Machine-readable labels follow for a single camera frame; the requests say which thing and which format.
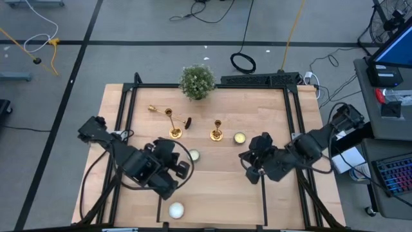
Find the brass candlestick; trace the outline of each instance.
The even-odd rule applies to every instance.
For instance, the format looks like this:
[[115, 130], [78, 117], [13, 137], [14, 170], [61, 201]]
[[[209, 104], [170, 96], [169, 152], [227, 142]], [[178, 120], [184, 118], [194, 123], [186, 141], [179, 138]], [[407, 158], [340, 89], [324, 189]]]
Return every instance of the brass candlestick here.
[[182, 136], [182, 129], [178, 126], [174, 126], [173, 120], [172, 120], [172, 109], [166, 109], [165, 114], [170, 118], [170, 121], [172, 123], [172, 128], [169, 130], [169, 136], [172, 139], [179, 139]]
[[[150, 110], [150, 111], [156, 111], [156, 112], [165, 114], [164, 112], [158, 110], [156, 107], [154, 107], [154, 106], [152, 106], [152, 105], [149, 105], [149, 107], [148, 107], [147, 109]], [[189, 126], [191, 126], [191, 123], [192, 123], [192, 118], [191, 118], [191, 117], [188, 117], [186, 121], [183, 121], [183, 120], [178, 119], [178, 118], [176, 118], [176, 117], [172, 117], [172, 118], [173, 118], [173, 119], [176, 119], [176, 120], [178, 120], [178, 121], [180, 121], [180, 122], [182, 122], [182, 123], [184, 123], [186, 130], [189, 129]]]
[[211, 139], [213, 141], [220, 141], [221, 139], [223, 139], [223, 132], [221, 130], [219, 130], [219, 127], [221, 126], [221, 121], [220, 120], [216, 120], [214, 121], [214, 125], [216, 127], [215, 130], [212, 130], [211, 132]]

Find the potted plant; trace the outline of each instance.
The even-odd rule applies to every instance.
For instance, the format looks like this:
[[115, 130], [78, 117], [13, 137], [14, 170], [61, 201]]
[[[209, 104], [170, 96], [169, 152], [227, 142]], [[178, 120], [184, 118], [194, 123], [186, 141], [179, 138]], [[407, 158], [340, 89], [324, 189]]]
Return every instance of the potted plant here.
[[203, 99], [210, 91], [215, 89], [213, 72], [203, 64], [183, 68], [179, 88], [190, 100]]

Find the wooden table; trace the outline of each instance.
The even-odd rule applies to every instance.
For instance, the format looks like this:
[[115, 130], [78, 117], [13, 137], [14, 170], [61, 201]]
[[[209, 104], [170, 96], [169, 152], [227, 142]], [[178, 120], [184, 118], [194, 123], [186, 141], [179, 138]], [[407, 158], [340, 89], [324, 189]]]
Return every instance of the wooden table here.
[[[312, 86], [298, 86], [298, 90], [306, 130], [322, 127], [315, 89]], [[106, 85], [98, 115], [106, 119], [109, 130], [115, 125], [121, 92], [121, 84]], [[290, 96], [295, 130], [299, 131], [293, 98], [291, 94]], [[263, 131], [269, 132], [274, 145], [280, 148], [290, 142], [283, 91], [217, 89], [206, 99], [190, 101], [177, 88], [139, 88], [131, 125], [135, 135], [129, 139], [129, 144], [136, 148], [143, 148], [144, 144], [157, 137], [169, 136], [169, 119], [160, 113], [148, 111], [150, 104], [160, 110], [172, 108], [174, 115], [183, 119], [192, 117], [191, 127], [183, 131], [179, 142], [188, 149], [199, 150], [201, 158], [195, 164], [192, 179], [182, 189], [175, 191], [170, 199], [162, 201], [160, 222], [156, 222], [159, 197], [154, 191], [131, 191], [122, 188], [115, 226], [162, 227], [162, 222], [169, 222], [170, 227], [253, 229], [256, 225], [263, 225], [261, 184], [253, 185], [247, 180], [238, 154], [247, 151], [252, 137]], [[210, 139], [216, 119], [222, 121], [224, 138], [220, 142]], [[123, 117], [122, 128], [125, 123], [126, 117]], [[183, 124], [177, 121], [175, 124], [183, 128]], [[233, 143], [233, 135], [239, 131], [247, 136], [243, 145]], [[181, 160], [187, 160], [186, 154], [178, 146], [175, 151], [180, 152]], [[85, 170], [102, 152], [99, 145], [91, 145]], [[84, 212], [87, 212], [100, 196], [107, 160], [108, 156], [105, 156], [89, 174], [84, 191]], [[314, 167], [326, 170], [330, 168], [330, 164], [326, 159], [321, 159]], [[333, 174], [314, 175], [319, 198], [337, 221], [345, 225], [335, 177]], [[124, 182], [134, 184], [127, 178], [124, 178]], [[268, 225], [263, 228], [304, 229], [295, 171], [291, 171], [280, 182], [266, 178], [265, 187]], [[311, 224], [315, 225], [312, 201], [309, 197], [307, 199]], [[179, 220], [168, 215], [169, 205], [176, 201], [185, 206], [185, 214]], [[106, 202], [104, 221], [108, 220], [110, 205], [111, 197]], [[78, 200], [72, 221], [79, 220]]]

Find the gray floor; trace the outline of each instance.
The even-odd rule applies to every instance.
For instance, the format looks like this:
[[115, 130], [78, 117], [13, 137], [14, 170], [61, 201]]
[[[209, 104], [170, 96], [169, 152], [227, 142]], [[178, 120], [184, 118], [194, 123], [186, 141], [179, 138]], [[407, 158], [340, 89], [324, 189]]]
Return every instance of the gray floor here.
[[[64, 8], [36, 9], [59, 24], [60, 39], [81, 40], [95, 3], [96, 0], [71, 0], [66, 1]], [[229, 3], [212, 0], [202, 17], [209, 20], [218, 18]], [[237, 0], [219, 24], [204, 24], [195, 19], [177, 23], [168, 21], [170, 16], [186, 14], [191, 4], [189, 0], [105, 0], [91, 39], [241, 40], [249, 0]], [[255, 1], [247, 40], [286, 41], [299, 4], [300, 0]], [[371, 6], [369, 0], [309, 0], [292, 40], [353, 43], [368, 23]], [[0, 1], [0, 21], [7, 22], [1, 26], [16, 39], [53, 32], [47, 22], [23, 4], [18, 9], [11, 9]], [[55, 66], [61, 76], [55, 77], [35, 66], [18, 47], [0, 44], [0, 70], [32, 72], [34, 76], [32, 82], [0, 82], [0, 99], [10, 99], [14, 107], [6, 122], [8, 125], [44, 130], [51, 128], [79, 48], [59, 46]], [[291, 47], [285, 70], [299, 71], [304, 75], [313, 59], [335, 49]], [[70, 223], [88, 152], [88, 147], [77, 139], [76, 130], [88, 117], [97, 114], [105, 84], [132, 81], [135, 72], [139, 72], [144, 82], [177, 82], [182, 67], [195, 63], [209, 65], [219, 80], [221, 75], [238, 74], [229, 60], [230, 55], [238, 50], [238, 46], [88, 46], [25, 228]], [[280, 68], [284, 50], [284, 47], [247, 46], [243, 52], [257, 62], [256, 73], [268, 73]], [[52, 53], [52, 48], [47, 46], [36, 55], [48, 65]], [[334, 91], [355, 73], [352, 61], [363, 56], [360, 49], [340, 51], [336, 55], [339, 67], [335, 68], [327, 60], [322, 60], [316, 62], [313, 69], [321, 85]], [[359, 84], [353, 81], [337, 97], [357, 90]], [[319, 102], [325, 100], [322, 95]], [[367, 116], [361, 94], [348, 97], [346, 102]], [[331, 107], [329, 104], [321, 109], [323, 121], [326, 121]], [[0, 185], [0, 231], [14, 228], [47, 137], [47, 133], [0, 131], [0, 177], [3, 181]], [[370, 204], [366, 186], [354, 184], [347, 175], [337, 176], [337, 182], [348, 226], [370, 231], [409, 231], [412, 226], [410, 221], [386, 219], [380, 215], [371, 218], [364, 214], [363, 208]]]

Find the fan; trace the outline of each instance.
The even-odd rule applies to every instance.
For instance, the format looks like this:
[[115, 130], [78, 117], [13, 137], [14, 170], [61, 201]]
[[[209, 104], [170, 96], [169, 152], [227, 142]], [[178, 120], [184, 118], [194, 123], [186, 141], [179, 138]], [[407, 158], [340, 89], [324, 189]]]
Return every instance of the fan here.
[[369, 33], [373, 43], [385, 43], [412, 16], [412, 0], [383, 0], [374, 7]]

